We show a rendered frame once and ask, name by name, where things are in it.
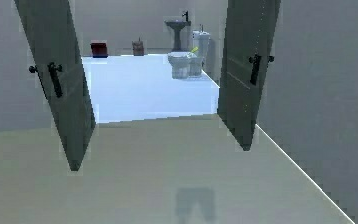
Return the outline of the white toilet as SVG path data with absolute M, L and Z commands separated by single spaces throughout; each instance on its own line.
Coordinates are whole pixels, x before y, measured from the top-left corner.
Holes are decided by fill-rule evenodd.
M 187 79 L 189 77 L 200 77 L 203 72 L 203 65 L 206 61 L 210 33 L 195 30 L 192 32 L 193 48 L 199 47 L 197 52 L 190 51 L 170 52 L 167 54 L 168 62 L 172 68 L 173 79 Z

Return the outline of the red box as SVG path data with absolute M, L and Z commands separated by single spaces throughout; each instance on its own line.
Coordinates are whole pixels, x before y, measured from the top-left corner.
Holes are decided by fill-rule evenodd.
M 90 43 L 90 48 L 93 58 L 107 58 L 108 49 L 107 43 L 103 41 L 94 41 Z

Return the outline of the grey pedestal sink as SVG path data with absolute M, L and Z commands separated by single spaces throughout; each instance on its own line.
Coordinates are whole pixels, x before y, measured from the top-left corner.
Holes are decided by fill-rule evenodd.
M 173 51 L 181 51 L 181 39 L 180 32 L 187 26 L 191 25 L 190 21 L 180 21 L 180 20 L 165 20 L 164 23 L 174 31 L 174 45 Z

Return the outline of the dark green room door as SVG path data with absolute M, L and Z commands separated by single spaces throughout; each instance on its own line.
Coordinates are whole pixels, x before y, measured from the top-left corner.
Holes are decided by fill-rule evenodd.
M 242 150 L 251 149 L 281 0 L 228 0 L 217 114 Z M 262 57 L 257 83 L 248 58 Z
M 14 0 L 34 64 L 48 101 L 69 168 L 81 168 L 95 115 L 82 63 L 69 0 Z M 61 64 L 58 73 L 63 95 L 56 97 L 47 65 Z

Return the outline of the brown bag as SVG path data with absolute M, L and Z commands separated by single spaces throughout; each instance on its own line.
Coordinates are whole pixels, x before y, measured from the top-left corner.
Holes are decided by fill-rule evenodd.
M 132 42 L 133 55 L 134 56 L 143 56 L 144 55 L 144 45 L 141 39 Z

